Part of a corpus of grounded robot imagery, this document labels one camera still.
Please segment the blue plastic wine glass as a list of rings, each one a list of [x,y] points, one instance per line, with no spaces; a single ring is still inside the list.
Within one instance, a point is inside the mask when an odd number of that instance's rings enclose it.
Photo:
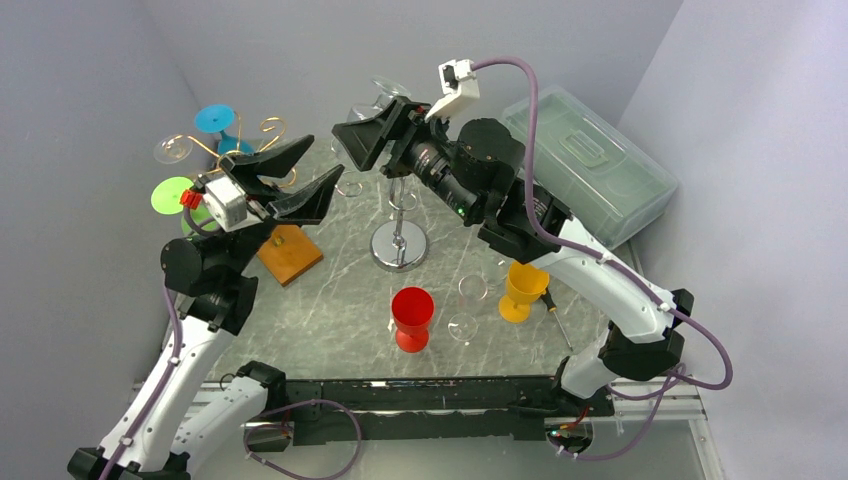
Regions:
[[[245,154],[255,152],[254,148],[238,135],[230,135],[227,129],[240,125],[240,117],[232,107],[225,104],[212,104],[199,110],[194,117],[197,130],[207,134],[218,134],[220,139],[216,147],[217,154],[238,151]]]

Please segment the red plastic wine glass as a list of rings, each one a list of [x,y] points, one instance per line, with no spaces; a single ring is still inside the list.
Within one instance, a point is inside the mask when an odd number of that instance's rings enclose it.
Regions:
[[[434,312],[434,300],[425,289],[406,287],[394,295],[391,315],[396,327],[395,341],[402,351],[417,353],[427,346]]]

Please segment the orange plastic wine glass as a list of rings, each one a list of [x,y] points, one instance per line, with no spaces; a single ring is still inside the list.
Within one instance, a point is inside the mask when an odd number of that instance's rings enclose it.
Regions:
[[[500,316],[510,323],[523,323],[532,313],[550,283],[548,272],[530,264],[513,261],[505,279],[505,294],[498,302]]]

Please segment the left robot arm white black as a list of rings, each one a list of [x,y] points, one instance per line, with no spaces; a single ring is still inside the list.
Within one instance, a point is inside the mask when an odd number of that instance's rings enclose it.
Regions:
[[[279,417],[289,403],[285,374],[252,361],[198,414],[188,410],[208,373],[243,329],[258,290],[244,271],[281,225],[317,225],[343,173],[335,166],[295,192],[278,182],[314,143],[305,135],[253,153],[230,151],[188,183],[185,209],[204,205],[218,230],[169,241],[160,266],[171,334],[147,380],[115,427],[80,448],[67,470],[76,479],[189,479],[241,424]]]

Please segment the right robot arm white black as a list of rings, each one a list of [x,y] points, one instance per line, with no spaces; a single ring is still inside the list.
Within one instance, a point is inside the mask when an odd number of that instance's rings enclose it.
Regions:
[[[361,171],[416,177],[492,250],[568,285],[609,318],[607,330],[565,358],[551,388],[557,411],[574,415],[619,378],[647,381],[680,363],[684,338],[672,292],[651,287],[604,247],[543,187],[520,174],[525,147],[493,118],[467,122],[456,139],[430,107],[407,97],[332,129]],[[379,165],[379,158],[388,156]]]

